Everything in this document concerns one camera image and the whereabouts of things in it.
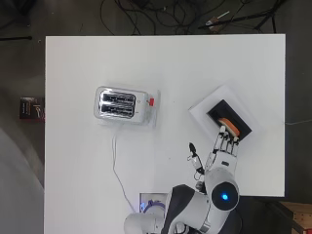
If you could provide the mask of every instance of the black object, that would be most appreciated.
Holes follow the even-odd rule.
[[[276,31],[276,25],[275,25],[275,13],[277,12],[277,10],[279,10],[279,8],[286,2],[287,0],[277,0],[273,6],[273,8],[267,12],[263,12],[263,13],[258,13],[258,14],[254,14],[254,15],[250,15],[250,16],[245,16],[245,17],[240,17],[240,18],[235,18],[235,19],[229,19],[229,20],[222,20],[222,21],[217,21],[214,22],[210,25],[205,25],[205,26],[200,26],[198,27],[198,29],[207,29],[210,28],[212,26],[217,26],[217,25],[223,25],[223,24],[228,24],[231,22],[237,22],[237,21],[243,21],[243,20],[251,20],[251,19],[256,19],[256,18],[262,18],[264,17],[264,19],[254,28],[254,30],[260,30],[261,27],[270,19],[272,18],[272,24],[273,24],[273,30],[274,33],[277,33]]]
[[[149,0],[131,0],[131,1],[141,9],[143,9],[147,5],[147,3],[149,3]]]
[[[195,194],[195,190],[185,184],[173,188],[164,227],[161,234],[168,234],[174,219],[187,207]]]
[[[45,121],[44,97],[21,97],[19,104],[19,118],[21,120]]]
[[[222,165],[224,165],[224,166],[226,166],[226,167],[228,167],[229,166],[229,163],[228,162],[225,162],[225,161],[222,161],[222,163],[221,163]]]
[[[200,231],[194,229],[193,227],[189,227],[189,231],[187,234],[202,234]]]
[[[239,139],[242,140],[249,133],[252,132],[251,128],[241,119],[241,117],[229,106],[223,99],[213,109],[207,113],[219,126],[220,118],[226,118],[240,131]]]
[[[199,173],[200,175],[204,175],[205,171],[204,171],[204,168],[203,168],[202,161],[201,161],[200,157],[196,153],[196,148],[195,148],[194,144],[191,143],[191,142],[189,143],[189,150],[192,153],[191,157],[193,159],[196,158],[196,159],[194,159],[194,160],[196,160],[196,161],[194,161],[195,165],[196,165],[196,166],[194,165],[194,167],[196,169],[196,172]]]
[[[0,38],[0,41],[17,41],[17,40],[32,40],[31,36],[26,37],[7,37],[7,38]]]
[[[214,188],[212,200],[218,209],[230,211],[235,208],[238,203],[238,192],[232,183],[223,182]]]

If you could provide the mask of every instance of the white tabletop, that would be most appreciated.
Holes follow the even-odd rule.
[[[194,187],[193,142],[205,162],[213,143],[188,108],[226,84],[260,131],[241,142],[242,195],[284,196],[285,36],[48,37],[45,233],[123,233],[130,210],[112,172],[114,129],[93,113],[99,86],[161,92],[153,131],[122,129],[117,173],[138,209],[140,192]]]

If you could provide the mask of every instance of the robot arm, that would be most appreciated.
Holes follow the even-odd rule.
[[[238,139],[230,138],[225,127],[220,128],[214,150],[203,170],[195,147],[190,149],[195,170],[204,173],[204,188],[197,192],[186,185],[175,187],[166,202],[166,216],[161,234],[174,234],[179,222],[202,233],[218,233],[229,213],[239,201],[239,189],[234,180]]]

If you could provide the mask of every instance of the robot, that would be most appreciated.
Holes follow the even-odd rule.
[[[218,233],[239,202],[239,188],[234,179],[238,145],[239,139],[221,126],[214,150],[203,168],[190,143],[189,160],[204,177],[204,182],[196,184],[198,191],[184,184],[174,187],[167,197],[165,217],[130,214],[124,224],[125,234]]]

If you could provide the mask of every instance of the robot finger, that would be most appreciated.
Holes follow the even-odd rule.
[[[213,154],[216,154],[217,151],[220,150],[222,142],[223,142],[224,133],[225,133],[225,127],[222,126],[220,128],[220,132],[218,133],[215,144],[214,144]]]
[[[228,134],[228,132],[225,132],[224,137],[223,137],[223,142],[222,142],[222,145],[220,147],[221,151],[223,151],[223,152],[226,151],[228,142],[229,142],[229,134]]]
[[[199,174],[199,173],[197,173],[197,172],[194,174],[194,178],[195,178],[195,180],[197,180],[197,181],[201,179],[201,176],[202,176],[202,175]]]
[[[232,149],[233,149],[233,140],[229,139],[227,142],[226,152],[232,154]]]
[[[239,139],[235,136],[233,139],[233,147],[232,147],[232,155],[234,155],[235,157],[237,157],[238,145],[239,145]]]

